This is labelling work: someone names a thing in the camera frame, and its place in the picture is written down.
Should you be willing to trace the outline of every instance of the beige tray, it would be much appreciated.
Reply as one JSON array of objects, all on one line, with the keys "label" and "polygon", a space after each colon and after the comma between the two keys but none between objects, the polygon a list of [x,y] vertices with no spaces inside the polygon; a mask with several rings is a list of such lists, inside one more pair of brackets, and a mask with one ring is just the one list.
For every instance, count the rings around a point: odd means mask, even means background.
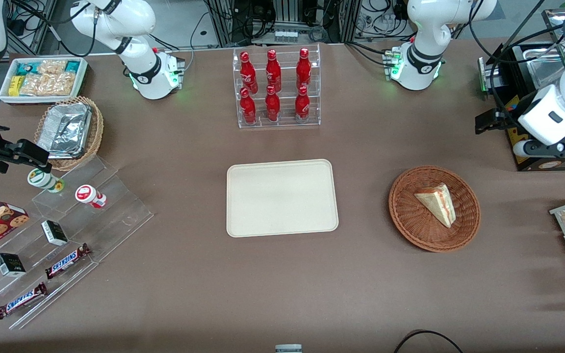
[{"label": "beige tray", "polygon": [[329,161],[258,163],[228,169],[226,231],[231,237],[330,232],[338,225]]}]

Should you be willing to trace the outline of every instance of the sandwich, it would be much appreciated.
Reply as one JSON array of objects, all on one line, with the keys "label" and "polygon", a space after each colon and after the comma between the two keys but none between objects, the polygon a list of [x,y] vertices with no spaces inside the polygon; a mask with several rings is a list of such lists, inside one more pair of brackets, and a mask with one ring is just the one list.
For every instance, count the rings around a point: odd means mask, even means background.
[{"label": "sandwich", "polygon": [[415,197],[420,200],[422,205],[444,225],[450,228],[457,218],[453,201],[446,184],[441,184],[435,188],[422,188],[415,193]]}]

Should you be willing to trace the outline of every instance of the white storage bin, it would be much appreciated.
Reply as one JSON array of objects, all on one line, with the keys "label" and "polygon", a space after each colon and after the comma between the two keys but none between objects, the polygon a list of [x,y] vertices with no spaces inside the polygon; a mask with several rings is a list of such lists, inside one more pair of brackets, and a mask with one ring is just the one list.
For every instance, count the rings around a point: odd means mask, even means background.
[{"label": "white storage bin", "polygon": [[[19,65],[40,62],[42,60],[67,60],[70,62],[80,62],[80,66],[78,67],[78,71],[76,72],[76,80],[74,81],[74,87],[71,89],[71,94],[69,94],[69,96],[40,96],[40,97],[9,96],[8,89],[10,87],[10,81],[12,80],[12,77],[16,74]],[[67,98],[75,98],[80,93],[80,89],[82,87],[82,82],[84,81],[84,75],[86,73],[87,66],[88,64],[86,60],[84,60],[83,58],[76,58],[74,56],[49,56],[42,58],[14,59],[10,63],[10,67],[8,68],[8,72],[6,74],[6,79],[4,79],[4,83],[1,85],[0,100],[8,104],[42,104],[42,103],[60,102]]]}]

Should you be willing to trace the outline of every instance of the white cup with red lid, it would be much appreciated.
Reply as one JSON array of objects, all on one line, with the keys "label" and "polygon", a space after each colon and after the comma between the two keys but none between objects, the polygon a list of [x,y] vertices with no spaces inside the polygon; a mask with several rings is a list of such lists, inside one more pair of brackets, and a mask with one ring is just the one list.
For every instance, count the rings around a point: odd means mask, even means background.
[{"label": "white cup with red lid", "polygon": [[76,200],[81,203],[87,203],[94,208],[102,208],[106,205],[106,195],[101,194],[90,185],[83,185],[76,190]]}]

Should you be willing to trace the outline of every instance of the aluminum foil container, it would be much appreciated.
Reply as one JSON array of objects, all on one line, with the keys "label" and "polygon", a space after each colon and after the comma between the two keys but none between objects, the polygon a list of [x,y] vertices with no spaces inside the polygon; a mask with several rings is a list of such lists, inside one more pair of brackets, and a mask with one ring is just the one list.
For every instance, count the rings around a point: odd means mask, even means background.
[{"label": "aluminum foil container", "polygon": [[49,152],[49,159],[82,157],[92,115],[84,103],[56,105],[45,117],[37,145]]}]

